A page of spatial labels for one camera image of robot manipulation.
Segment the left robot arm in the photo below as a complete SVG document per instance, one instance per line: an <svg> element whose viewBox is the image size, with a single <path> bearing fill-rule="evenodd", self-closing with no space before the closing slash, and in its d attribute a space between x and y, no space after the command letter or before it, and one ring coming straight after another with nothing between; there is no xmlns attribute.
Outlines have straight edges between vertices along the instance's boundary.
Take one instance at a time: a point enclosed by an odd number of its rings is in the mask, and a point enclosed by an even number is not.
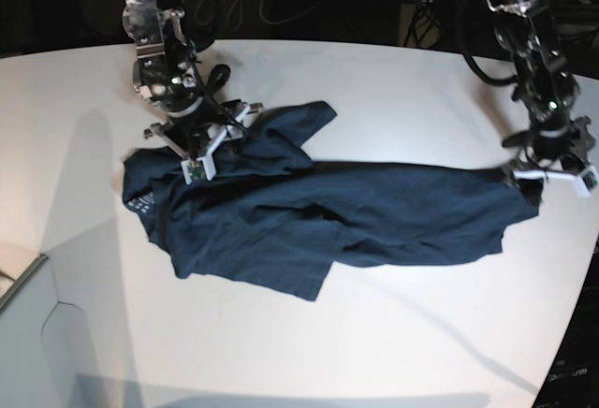
<svg viewBox="0 0 599 408"><path fill-rule="evenodd" d="M493 14L495 38L515 67L508 78L484 72L469 52L463 23L467 7L483 2ZM502 146L515 150L506 177L522 193L550 180L568 182L579 197L598 187L598 170L589 153L596 141L587 117L572 118L579 86L568 69L548 0L461 0L455 34L470 69L487 85L510 86L511 98L528 112L526 129L505 137Z"/></svg>

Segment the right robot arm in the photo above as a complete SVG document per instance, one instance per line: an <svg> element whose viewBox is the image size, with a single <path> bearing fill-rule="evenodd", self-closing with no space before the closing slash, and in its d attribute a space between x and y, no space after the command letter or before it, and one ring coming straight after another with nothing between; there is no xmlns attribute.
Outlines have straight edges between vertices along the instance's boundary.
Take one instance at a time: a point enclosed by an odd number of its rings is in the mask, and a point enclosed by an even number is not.
<svg viewBox="0 0 599 408"><path fill-rule="evenodd" d="M260 103L220 103L216 93L230 77L225 64L202 79L197 55L210 47L215 33L193 39L184 28L183 0L124 0L123 27L136 46L133 87L146 103L164 114L145 129L178 157L186 183L211 181L215 154L222 143L243 137L262 114Z"/></svg>

